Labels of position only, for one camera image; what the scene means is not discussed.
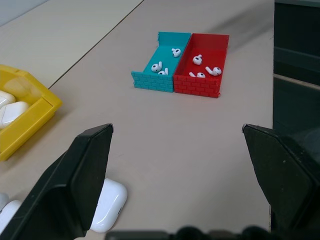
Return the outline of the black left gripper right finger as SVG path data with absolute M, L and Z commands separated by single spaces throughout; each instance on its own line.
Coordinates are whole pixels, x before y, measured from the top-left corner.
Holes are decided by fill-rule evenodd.
M 242 127 L 272 230 L 320 231 L 320 127 L 294 134 Z

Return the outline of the teal brick-pattern tray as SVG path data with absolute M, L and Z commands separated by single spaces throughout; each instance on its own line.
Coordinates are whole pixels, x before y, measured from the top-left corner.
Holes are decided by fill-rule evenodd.
M 131 72 L 133 86 L 137 89 L 174 92 L 173 76 L 191 35 L 160 31 L 157 35 L 158 47 L 145 69 Z

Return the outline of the yellow plastic bin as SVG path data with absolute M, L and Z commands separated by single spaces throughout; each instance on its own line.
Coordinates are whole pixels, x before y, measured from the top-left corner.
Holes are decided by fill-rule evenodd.
M 0 91 L 28 108 L 0 129 L 0 161 L 7 160 L 61 107 L 62 101 L 29 72 L 0 64 Z

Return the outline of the red brick-pattern tray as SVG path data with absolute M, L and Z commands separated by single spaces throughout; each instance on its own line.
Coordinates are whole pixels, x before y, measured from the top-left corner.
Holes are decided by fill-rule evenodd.
M 180 94 L 196 95 L 218 98 L 227 56 L 229 35 L 193 33 L 184 50 L 181 60 L 173 75 L 174 91 Z M 193 57 L 202 55 L 202 64 L 195 65 Z M 210 75 L 205 67 L 222 70 L 221 75 Z M 195 75 L 199 72 L 205 74 L 205 78 L 191 77 L 189 72 Z

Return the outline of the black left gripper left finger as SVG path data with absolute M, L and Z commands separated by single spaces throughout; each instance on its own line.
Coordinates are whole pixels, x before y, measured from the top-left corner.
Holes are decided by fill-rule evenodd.
M 90 229 L 104 184 L 113 125 L 75 137 L 40 176 L 0 240 L 74 240 Z

